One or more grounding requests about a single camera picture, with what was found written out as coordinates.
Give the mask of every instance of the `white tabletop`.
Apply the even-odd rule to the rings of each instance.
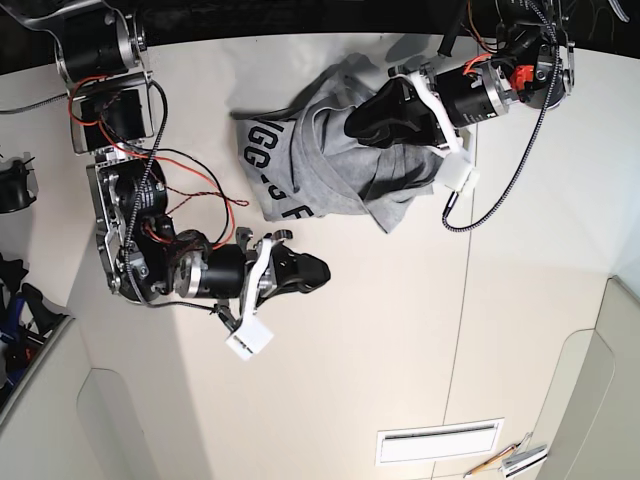
[[[31,149],[39,162],[41,194],[22,250],[33,281],[59,301],[73,284],[68,305],[81,319],[92,364],[127,381],[164,478],[462,474],[478,459],[435,469],[432,463],[376,468],[376,432],[505,417],[499,447],[519,440],[535,425],[564,340],[593,327],[626,226],[640,207],[632,180],[640,163],[627,147],[637,127],[630,106],[640,100],[627,85],[640,75],[635,61],[578,52],[574,96],[549,114],[503,209],[472,235],[440,225],[444,191],[417,199],[391,235],[366,217],[277,225],[262,219],[236,158],[229,111],[283,108],[352,53],[381,68],[362,73],[380,86],[400,38],[292,35],[151,49],[155,78],[170,103],[163,144],[198,156],[228,195],[252,201],[236,208],[240,225],[257,235],[290,228],[291,247],[332,270],[321,290],[265,304],[260,316],[276,337],[249,363],[224,345],[226,330],[216,318],[144,310],[108,293],[90,238],[86,160],[71,154],[62,106],[0,118],[2,151]],[[438,42],[427,38],[423,54],[433,54]],[[452,64],[476,52],[471,41],[460,41]],[[624,76],[610,74],[622,69]],[[0,78],[3,103],[8,98],[12,105],[56,93],[60,85],[51,68]],[[473,202],[459,203],[452,222],[468,222],[472,203],[477,218],[498,197],[535,116],[516,109],[480,125],[480,185]],[[19,135],[27,128],[28,136]],[[615,155],[603,136],[618,140]],[[176,188],[203,188],[175,168],[165,173]],[[213,237],[223,212],[220,201],[197,199],[175,221],[178,229]]]

